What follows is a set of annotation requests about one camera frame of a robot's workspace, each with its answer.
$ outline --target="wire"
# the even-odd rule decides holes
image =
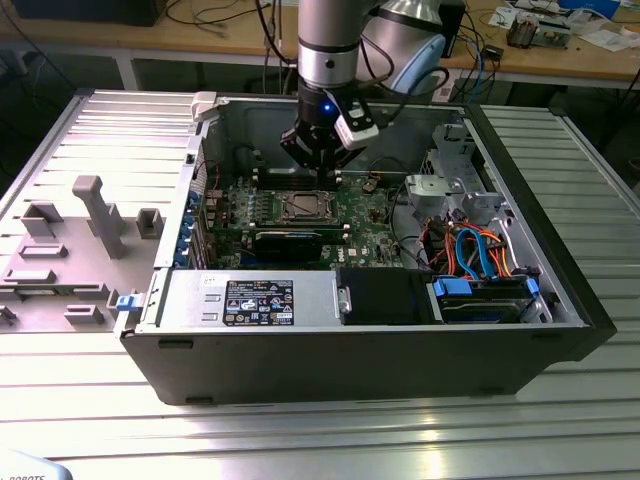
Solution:
[[[633,87],[635,86],[635,84],[638,81],[639,77],[640,77],[640,68],[638,68],[638,71],[636,72],[635,77],[633,77],[633,80],[631,81],[631,84],[629,85],[629,88],[627,88],[627,91],[624,92],[624,95],[622,96],[622,100],[620,100],[620,104],[621,105],[624,104],[624,102],[627,100],[627,97],[629,96],[629,94],[633,90]]]
[[[280,52],[280,50],[278,49],[278,47],[276,46],[273,38],[271,38],[271,35],[269,34],[269,27],[267,27],[267,22],[264,19],[264,12],[262,11],[263,8],[266,8],[267,6],[270,6],[270,3],[265,4],[264,6],[260,6],[260,0],[254,0],[256,8],[252,11],[256,11],[258,12],[258,18],[260,19],[260,25],[262,25],[262,31],[264,32],[265,37],[267,38],[267,41],[269,42],[269,46],[271,47],[271,50],[273,50],[273,53],[275,53],[277,55],[277,57],[282,60],[285,64],[287,65],[291,65],[293,63],[293,61],[291,59],[288,59],[287,57],[285,57],[282,52]]]
[[[291,85],[291,79],[293,78],[294,69],[289,67],[287,69],[287,75],[284,77],[284,87],[282,87],[282,94],[288,95],[289,86]]]
[[[38,102],[36,100],[37,96],[38,96],[38,81],[40,80],[40,72],[42,71],[42,67],[44,66],[44,64],[47,63],[47,60],[45,58],[42,59],[42,62],[40,62],[40,65],[38,65],[38,69],[36,71],[36,79],[33,82],[33,87],[31,88],[32,90],[32,100],[33,100],[33,104],[35,105],[36,108],[38,108]]]
[[[442,72],[442,73],[444,73],[444,80],[442,80],[435,87],[433,87],[430,90],[427,90],[426,92],[421,92],[421,93],[419,93],[417,95],[413,95],[413,92],[416,90],[416,88],[418,88],[418,86],[422,83],[422,81],[425,78],[427,78],[429,75],[434,73],[434,72]],[[402,113],[402,110],[404,110],[404,108],[407,106],[407,104],[409,103],[409,101],[412,98],[428,95],[428,94],[431,94],[431,93],[435,92],[439,88],[441,88],[444,85],[446,85],[446,83],[449,81],[449,77],[450,77],[449,70],[447,70],[444,67],[432,67],[432,68],[429,68],[428,70],[425,70],[424,72],[422,72],[422,74],[420,74],[418,76],[418,78],[413,82],[413,85],[411,85],[411,87],[409,88],[409,90],[407,91],[406,94],[405,93],[399,94],[399,95],[402,95],[402,101],[400,102],[400,105],[398,105],[398,108],[395,110],[395,112],[393,112],[391,114],[391,116],[387,118],[387,122],[391,123],[396,118],[398,118],[398,116]]]
[[[220,167],[218,166],[218,164],[216,162],[206,161],[206,160],[204,162],[202,162],[193,171],[193,175],[191,176],[191,179],[195,180],[196,178],[198,178],[198,174],[200,173],[200,169],[202,168],[203,165],[206,165],[206,164],[210,164],[210,165],[213,164],[216,167],[216,184],[213,187],[213,189],[215,190],[218,187],[218,181],[220,180]]]
[[[396,192],[396,195],[393,198],[393,204],[391,205],[391,210],[389,210],[389,228],[391,230],[391,237],[398,244],[398,247],[400,247],[400,250],[402,250],[404,253],[409,255],[409,257],[411,257],[413,260],[416,261],[416,263],[418,263],[418,265],[420,265],[423,262],[423,260],[420,259],[419,257],[417,257],[416,255],[414,255],[411,250],[409,250],[404,245],[402,245],[402,241],[398,240],[398,235],[396,235],[396,229],[393,226],[393,213],[396,210],[396,205],[398,204],[398,197],[400,196],[400,192],[402,191],[402,187],[406,188],[404,182],[402,182],[402,185],[400,185],[400,187],[398,187],[398,191]]]
[[[502,264],[504,265],[504,273],[507,277],[511,277],[511,271],[509,270],[509,264],[507,263],[507,249],[502,249]]]
[[[409,171],[409,169],[407,167],[404,166],[404,164],[398,160],[396,157],[392,157],[390,155],[383,155],[382,157],[378,157],[376,159],[374,159],[370,164],[369,164],[369,168],[367,169],[368,173],[371,173],[373,171],[373,167],[375,166],[376,163],[381,162],[383,160],[389,160],[393,163],[395,163],[396,165],[398,165],[400,168],[402,168],[402,170],[404,170],[404,172],[407,175],[411,175],[411,172]]]
[[[196,26],[198,26],[198,25],[215,25],[216,23],[223,23],[223,22],[226,22],[227,20],[233,20],[234,18],[242,17],[243,15],[247,15],[247,14],[253,13],[253,12],[262,13],[263,9],[268,8],[268,7],[271,6],[270,3],[265,3],[264,5],[260,5],[260,0],[257,0],[258,7],[257,8],[253,8],[251,10],[245,10],[243,12],[236,13],[234,15],[230,15],[230,16],[225,17],[225,18],[218,18],[216,20],[211,20],[211,21],[206,21],[206,22],[188,22],[188,21],[181,20],[181,19],[176,18],[173,15],[171,15],[171,9],[173,7],[175,7],[177,4],[179,4],[180,2],[182,2],[182,0],[174,0],[173,3],[167,5],[167,10],[166,10],[167,18],[170,19],[170,20],[173,20],[174,22],[181,23],[182,25],[196,25]]]
[[[467,43],[469,43],[476,50],[476,55],[478,59],[478,63],[480,64],[480,68],[478,71],[478,76],[476,77],[476,85],[473,87],[471,92],[471,97],[469,97],[469,101],[467,103],[472,103],[478,95],[478,87],[480,86],[480,81],[482,80],[482,72],[484,71],[484,60],[482,59],[482,55],[480,54],[480,49],[478,48],[478,44],[471,40],[470,38],[466,38]]]
[[[9,15],[9,12],[7,12],[7,7],[5,6],[4,2],[0,1],[0,8],[2,9],[2,13],[4,13],[4,16],[7,18],[7,20],[9,20],[9,23],[13,26],[13,28],[16,29],[16,32],[18,32],[18,34],[20,34],[20,36],[29,44],[31,45],[31,47],[33,47],[33,49],[38,52],[40,55],[42,55],[42,57],[49,63],[49,65],[51,65],[51,68],[53,68],[56,73],[58,75],[60,75],[60,78],[62,78],[64,80],[64,82],[67,84],[67,86],[71,89],[71,90],[77,90],[76,85],[69,80],[69,77],[67,77],[64,73],[62,73],[62,70],[60,70],[58,68],[58,66],[53,63],[51,61],[51,59],[47,56],[46,53],[44,53],[42,51],[42,49],[40,47],[38,47],[35,43],[33,43],[33,41],[27,36],[26,33],[24,33],[22,31],[22,29],[18,26],[18,24],[16,22],[13,21],[13,18],[11,18],[11,16]]]
[[[388,80],[389,78],[391,78],[391,76],[396,70],[396,65],[395,63],[393,63],[393,59],[391,58],[391,56],[387,52],[385,52],[382,48],[380,48],[378,45],[376,45],[373,41],[371,41],[366,35],[360,35],[360,37],[362,38],[362,40],[364,40],[364,43],[366,43],[371,48],[373,48],[376,52],[382,55],[384,59],[387,61],[387,63],[389,64],[389,71],[387,73],[385,73],[381,77],[376,76],[373,73],[373,69],[371,68],[371,63],[369,62],[369,55],[367,53],[367,48],[364,46],[363,42],[360,42],[360,49],[362,50],[362,58],[364,60],[365,65],[367,66],[367,70],[369,71],[369,74],[371,75],[371,79],[377,80],[377,82],[382,83],[385,80]]]
[[[458,232],[458,235],[456,237],[456,259],[458,260],[458,263],[465,272],[473,277],[474,280],[479,280],[478,274],[465,263],[463,258],[462,240],[467,233],[471,233],[473,236],[475,236],[476,241],[478,242],[478,256],[480,257],[480,264],[482,265],[484,274],[487,277],[494,277],[495,271],[493,270],[491,262],[489,262],[489,259],[487,258],[487,247],[482,239],[482,236],[480,235],[480,232],[472,228],[463,228]]]
[[[465,30],[469,30],[470,32],[472,32],[472,33],[474,34],[474,37],[475,37],[476,45],[478,46],[478,48],[480,49],[480,51],[484,50],[484,47],[485,47],[484,38],[483,38],[483,36],[478,32],[478,29],[476,28],[476,24],[475,24],[475,22],[473,21],[473,17],[471,17],[471,15],[469,15],[469,8],[468,8],[468,7],[467,7],[467,9],[465,10],[464,15],[465,15],[465,16],[467,17],[467,19],[469,20],[469,23],[471,24],[471,27],[467,27],[466,25],[460,25],[460,28],[463,28],[463,29],[465,29]],[[470,38],[470,37],[468,37],[468,35],[465,35],[465,34],[461,34],[461,35],[459,35],[458,37],[459,37],[459,38],[463,38],[463,39],[464,39],[464,37]],[[463,91],[464,91],[464,90],[466,89],[466,87],[467,87],[467,83],[469,83],[469,80],[471,79],[471,75],[473,74],[473,71],[476,69],[476,66],[477,66],[478,62],[479,62],[479,58],[476,56],[476,57],[474,58],[473,68],[472,68],[471,70],[469,70],[469,75],[467,75],[467,78],[465,79],[464,83],[462,84],[461,90],[463,90]],[[458,93],[460,93],[460,90],[458,90],[458,91],[454,94],[454,96],[453,96],[452,100],[455,100],[455,99],[456,99],[456,97],[458,96]]]

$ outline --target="metal slotted table surface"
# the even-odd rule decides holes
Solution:
[[[65,142],[111,128],[130,129],[122,146],[156,139],[152,151],[171,156],[165,149],[172,147],[162,142],[186,141],[190,101],[189,95],[122,92],[77,98],[27,170],[39,162],[78,168],[73,149],[60,150]],[[144,118],[141,109],[148,112]],[[639,478],[640,251],[633,244],[640,220],[631,211],[634,200],[593,152],[569,142],[580,133],[566,119],[532,109],[485,112],[620,331],[587,359],[553,366],[516,396],[175,407],[157,399],[111,333],[8,334],[0,336],[5,446],[51,458],[74,478],[91,480]],[[99,161],[98,150],[85,154],[93,155],[92,171],[115,168]],[[170,182],[174,162],[168,160],[129,161],[147,178],[155,178],[159,172],[152,169],[162,163]],[[57,175],[62,184],[64,168]],[[55,177],[51,172],[35,176]],[[119,206],[121,191],[113,197]],[[159,208],[168,201],[155,198]],[[126,208],[126,197],[123,202]],[[608,212],[602,217],[600,205]],[[20,235],[19,227],[3,221],[0,233]]]

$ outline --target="electronic equipment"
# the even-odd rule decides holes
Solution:
[[[615,332],[572,258],[603,253],[571,239],[634,207],[564,117],[409,105],[317,185],[278,144],[293,99],[144,99],[75,97],[5,197],[2,232],[26,233],[3,244],[2,332],[114,330],[170,404],[512,394]],[[530,176],[548,132],[554,180],[593,164],[593,201]]]
[[[529,48],[538,30],[535,17],[518,14],[507,32],[507,44],[510,47]]]
[[[545,18],[537,22],[538,29],[531,40],[532,45],[565,48],[569,44],[571,29],[563,19]]]
[[[12,0],[22,18],[110,22],[152,27],[167,0]]]

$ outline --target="blue connector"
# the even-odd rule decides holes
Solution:
[[[538,286],[538,282],[536,282],[535,278],[527,278],[527,288],[529,288],[529,291],[534,298],[540,294],[540,287]]]
[[[188,259],[186,255],[183,255],[181,251],[176,251],[173,254],[173,264],[178,267],[185,268],[187,266]]]
[[[199,205],[199,204],[200,204],[200,195],[198,195],[193,190],[189,190],[189,193],[187,194],[187,205],[189,205],[190,207],[193,207],[194,205]]]
[[[444,295],[470,296],[473,294],[469,281],[464,278],[439,278],[433,284],[433,290],[436,297]]]
[[[144,308],[144,293],[133,295],[120,295],[116,301],[116,310],[119,312],[139,312]]]

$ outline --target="cable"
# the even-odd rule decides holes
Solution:
[[[9,23],[13,26],[13,28],[16,29],[16,32],[18,32],[18,34],[20,34],[20,36],[29,45],[31,45],[36,52],[42,55],[42,57],[49,63],[49,65],[51,65],[51,68],[53,68],[56,71],[56,73],[60,75],[60,78],[62,78],[65,81],[65,83],[71,90],[74,90],[74,91],[77,90],[76,85],[71,80],[69,80],[69,77],[67,77],[64,73],[62,73],[62,70],[60,70],[58,66],[51,61],[51,59],[47,56],[47,54],[44,53],[40,49],[40,47],[38,47],[35,43],[33,43],[33,41],[27,36],[26,33],[22,31],[22,29],[18,26],[18,24],[13,21],[13,18],[11,18],[11,16],[9,15],[9,12],[7,12],[7,7],[2,1],[0,1],[0,8],[2,8],[2,13],[4,13],[4,16],[7,18],[7,20],[9,20]]]
[[[360,37],[362,38],[362,40],[364,40],[364,43],[368,44],[376,52],[382,55],[384,59],[387,61],[387,63],[389,63],[389,71],[386,74],[382,75],[381,77],[376,76],[373,73],[373,69],[371,68],[371,63],[369,62],[369,55],[367,53],[367,49],[364,46],[364,43],[360,42],[360,49],[362,50],[362,58],[365,62],[365,65],[367,66],[367,70],[369,71],[369,74],[371,75],[371,79],[377,80],[377,83],[382,83],[385,80],[388,80],[389,78],[391,78],[391,76],[396,70],[396,65],[395,63],[393,63],[393,59],[391,58],[391,56],[387,52],[385,52],[382,48],[380,48],[378,45],[376,45],[373,41],[371,41],[366,35],[360,35]]]
[[[426,92],[421,92],[418,95],[415,95],[415,97],[431,94],[431,93],[435,92],[436,90],[438,90],[439,88],[441,88],[444,85],[446,85],[446,83],[449,81],[449,76],[450,76],[449,75],[449,70],[447,70],[444,67],[432,67],[432,68],[430,68],[428,70],[425,70],[424,72],[422,72],[422,74],[420,74],[420,76],[418,76],[418,78],[415,80],[415,82],[413,82],[413,85],[411,85],[411,87],[409,88],[407,93],[399,94],[399,95],[403,96],[402,101],[400,102],[400,105],[398,105],[398,108],[395,110],[395,112],[393,112],[391,114],[391,116],[389,116],[389,118],[387,118],[387,122],[388,123],[391,123],[396,118],[398,118],[398,116],[402,113],[402,110],[404,110],[404,108],[407,106],[409,101],[412,98],[414,98],[413,92],[415,91],[415,89],[418,88],[418,86],[422,83],[422,81],[425,78],[427,78],[429,75],[431,75],[434,72],[442,72],[442,73],[444,73],[444,80],[442,80],[439,84],[437,84],[432,89],[427,90]]]
[[[482,265],[482,270],[484,271],[484,274],[487,277],[495,277],[496,274],[495,274],[495,271],[493,270],[493,266],[491,265],[491,262],[489,262],[489,259],[487,258],[487,247],[484,243],[484,240],[482,239],[482,236],[480,235],[480,232],[478,232],[477,230],[473,230],[471,228],[463,228],[458,232],[458,235],[456,237],[456,259],[458,260],[458,263],[460,264],[460,266],[465,272],[467,272],[469,275],[471,275],[471,277],[473,277],[474,280],[480,279],[478,277],[478,274],[474,272],[471,269],[471,267],[469,267],[465,263],[463,258],[462,239],[467,233],[471,233],[476,238],[476,241],[478,242],[478,256],[480,257],[480,264]]]
[[[460,28],[464,28],[465,30],[469,30],[470,32],[472,32],[474,34],[474,37],[475,37],[476,45],[478,46],[480,51],[484,50],[484,47],[485,47],[484,38],[478,32],[478,29],[476,28],[476,24],[473,21],[473,17],[471,17],[471,15],[469,15],[469,9],[468,8],[465,10],[464,15],[469,20],[469,23],[471,24],[471,27],[467,27],[466,25],[460,25]],[[463,39],[464,39],[464,37],[470,38],[470,37],[468,37],[468,35],[465,35],[464,33],[458,36],[458,38],[463,38]],[[478,64],[478,62],[479,62],[479,58],[475,57],[474,58],[474,62],[473,62],[473,68],[469,71],[469,75],[467,75],[467,78],[465,79],[464,83],[462,84],[462,87],[460,89],[458,89],[458,91],[454,94],[452,100],[456,99],[456,97],[458,96],[458,93],[460,93],[460,90],[464,91],[466,89],[467,83],[469,83],[469,80],[471,79],[471,75],[472,75],[473,71],[476,69],[476,65]]]
[[[291,78],[293,78],[294,69],[289,67],[287,69],[287,75],[284,77],[284,87],[282,87],[282,94],[288,95],[289,86],[291,85]]]
[[[373,167],[376,163],[381,162],[382,160],[390,160],[393,163],[395,163],[396,165],[398,165],[400,168],[402,168],[402,170],[405,171],[405,173],[407,175],[411,175],[411,172],[409,171],[409,169],[407,167],[404,166],[404,164],[398,160],[396,157],[392,157],[389,155],[383,155],[382,157],[378,157],[376,159],[374,159],[370,164],[369,164],[369,168],[367,169],[368,173],[371,173],[373,171]]]
[[[262,31],[264,32],[265,37],[267,38],[267,41],[269,42],[269,46],[271,47],[271,50],[273,50],[273,53],[275,53],[277,55],[277,57],[282,60],[285,64],[287,65],[291,65],[293,63],[292,60],[288,59],[287,57],[285,57],[282,52],[280,52],[280,50],[278,49],[278,47],[276,46],[273,38],[271,38],[271,35],[269,35],[269,27],[267,27],[267,22],[264,19],[264,12],[262,11],[263,8],[266,8],[267,6],[270,6],[271,4],[267,3],[265,4],[263,7],[260,6],[260,0],[254,0],[256,8],[254,11],[258,12],[258,18],[260,19],[260,25],[262,25]]]
[[[476,42],[474,42],[470,38],[467,38],[466,41],[471,46],[473,46],[473,48],[475,48],[476,55],[477,55],[476,58],[478,59],[478,63],[480,64],[478,76],[476,77],[476,85],[475,87],[473,87],[473,90],[471,91],[471,97],[469,97],[469,101],[467,102],[467,103],[472,103],[473,100],[475,100],[476,96],[478,95],[478,87],[480,86],[480,81],[482,80],[482,72],[484,71],[484,60],[482,59],[482,55],[480,54],[480,49],[478,48],[478,44],[476,44]]]
[[[620,100],[620,105],[623,105],[624,102],[627,100],[627,97],[629,96],[629,94],[633,90],[633,87],[635,86],[635,84],[638,81],[639,77],[640,77],[640,68],[638,68],[638,71],[636,72],[635,77],[633,77],[633,80],[631,81],[631,84],[629,85],[629,88],[627,88],[627,91],[624,92],[624,95],[622,96],[622,100]]]
[[[167,10],[166,10],[167,18],[169,20],[173,20],[174,22],[181,23],[182,25],[195,25],[195,26],[198,26],[198,25],[215,25],[216,23],[222,23],[222,22],[226,22],[227,20],[233,20],[234,18],[242,17],[243,15],[247,15],[249,13],[253,13],[253,12],[260,12],[261,13],[263,9],[268,8],[268,7],[271,6],[270,3],[265,3],[264,5],[260,5],[260,0],[257,0],[258,8],[253,8],[251,10],[245,10],[243,12],[236,13],[236,14],[231,15],[229,17],[218,18],[216,20],[211,20],[211,21],[207,21],[207,22],[187,22],[185,20],[181,20],[181,19],[176,18],[173,15],[171,15],[171,9],[173,7],[175,7],[177,4],[179,4],[180,2],[182,2],[182,0],[174,0],[173,3],[167,5]]]
[[[415,260],[415,262],[418,263],[418,265],[420,265],[421,262],[423,262],[423,260],[415,256],[411,250],[409,250],[404,245],[402,245],[402,242],[398,240],[398,235],[396,235],[396,229],[393,226],[393,213],[396,210],[396,205],[398,204],[398,197],[400,196],[400,192],[402,191],[403,186],[405,186],[404,182],[402,182],[402,185],[400,185],[400,187],[398,188],[398,191],[396,192],[395,197],[393,198],[393,204],[391,205],[391,210],[389,210],[389,228],[391,230],[391,237],[393,238],[394,242],[398,244],[398,247],[400,247],[400,250],[402,250],[404,253],[409,255],[411,259]]]

